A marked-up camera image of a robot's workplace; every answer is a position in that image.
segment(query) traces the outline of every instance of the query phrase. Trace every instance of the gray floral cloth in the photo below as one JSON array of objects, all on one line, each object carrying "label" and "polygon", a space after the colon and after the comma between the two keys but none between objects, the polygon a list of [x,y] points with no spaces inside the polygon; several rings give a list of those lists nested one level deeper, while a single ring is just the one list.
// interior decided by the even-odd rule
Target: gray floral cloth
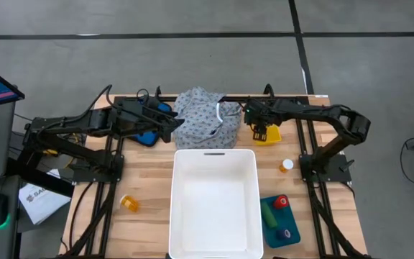
[{"label": "gray floral cloth", "polygon": [[195,87],[180,94],[175,101],[177,119],[185,122],[175,130],[177,149],[233,148],[241,123],[241,107],[235,102],[216,104],[225,94],[209,93]]}]

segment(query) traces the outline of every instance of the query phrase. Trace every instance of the gray concrete floor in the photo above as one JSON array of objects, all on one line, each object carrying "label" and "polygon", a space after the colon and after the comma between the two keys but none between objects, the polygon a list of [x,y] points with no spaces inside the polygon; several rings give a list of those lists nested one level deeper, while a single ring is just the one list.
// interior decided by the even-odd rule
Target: gray concrete floor
[{"label": "gray concrete floor", "polygon": [[[304,32],[414,31],[414,1],[296,1]],[[0,34],[292,31],[287,1],[0,0]],[[414,37],[305,39],[316,94],[372,120],[350,147],[356,204],[370,255],[414,258],[414,185],[400,172],[414,137]],[[293,38],[0,40],[0,74],[27,95],[27,117],[77,114],[106,84],[114,93],[159,85],[259,93],[305,93]],[[14,130],[25,122],[16,118]],[[414,178],[414,152],[404,155]],[[68,207],[23,234],[22,257],[54,256]]]}]

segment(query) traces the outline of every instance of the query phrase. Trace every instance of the white plastic bin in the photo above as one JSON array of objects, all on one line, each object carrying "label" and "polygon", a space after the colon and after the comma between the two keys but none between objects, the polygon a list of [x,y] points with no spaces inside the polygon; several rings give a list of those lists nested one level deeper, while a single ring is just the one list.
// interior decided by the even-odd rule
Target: white plastic bin
[{"label": "white plastic bin", "polygon": [[263,256],[257,163],[251,150],[179,150],[170,205],[174,259]]}]

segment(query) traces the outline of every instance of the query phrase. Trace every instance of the small orange bottle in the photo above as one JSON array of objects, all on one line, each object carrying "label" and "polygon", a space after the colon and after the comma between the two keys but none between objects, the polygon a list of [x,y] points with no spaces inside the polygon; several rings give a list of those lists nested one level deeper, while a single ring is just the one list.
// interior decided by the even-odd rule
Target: small orange bottle
[{"label": "small orange bottle", "polygon": [[138,211],[138,202],[135,201],[132,197],[130,197],[129,195],[124,195],[121,198],[121,205],[125,206],[126,208],[129,209],[129,211],[131,212],[137,212]]},{"label": "small orange bottle", "polygon": [[293,168],[293,161],[285,159],[282,164],[279,165],[279,170],[283,173],[287,173],[288,170]]}]

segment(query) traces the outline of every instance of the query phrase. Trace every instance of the wooden table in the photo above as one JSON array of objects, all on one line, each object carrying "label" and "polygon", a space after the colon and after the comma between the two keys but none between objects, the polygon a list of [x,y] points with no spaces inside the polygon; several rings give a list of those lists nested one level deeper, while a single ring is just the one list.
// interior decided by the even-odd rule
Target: wooden table
[{"label": "wooden table", "polygon": [[[310,104],[328,105],[327,96],[308,96]],[[102,96],[96,108],[108,106]],[[319,145],[325,145],[336,133],[324,122],[314,122]],[[311,151],[308,128],[303,122],[306,146]],[[260,147],[254,144],[252,132],[245,124],[241,125],[235,148],[250,149],[257,157],[259,192],[261,197],[286,194],[289,197],[301,242],[278,249],[264,245],[263,258],[281,256],[286,258],[317,258],[318,250],[314,232],[313,218],[306,184],[301,180],[298,164],[300,145],[295,120],[282,123],[280,126],[282,142],[272,146]],[[88,137],[86,146],[98,150],[104,148],[106,138]],[[173,156],[175,143],[159,141],[154,147],[145,147],[135,142],[124,143],[124,171],[121,182],[116,188],[114,208],[106,249],[107,258],[164,258],[168,252],[170,189],[172,183]],[[295,167],[287,173],[278,169],[283,159],[292,159]],[[73,210],[86,183],[75,187],[70,205],[63,240],[68,243],[69,229]],[[97,183],[89,188],[82,200],[73,229],[73,243],[83,233],[91,220],[93,201]],[[333,217],[339,229],[351,244],[361,253],[367,253],[362,229],[357,216],[356,204],[350,190],[340,183],[327,183]],[[124,194],[129,194],[140,203],[140,210],[131,213],[119,203]],[[328,231],[324,223],[322,228],[327,253],[331,253]],[[93,253],[98,252],[102,223],[97,227]]]}]

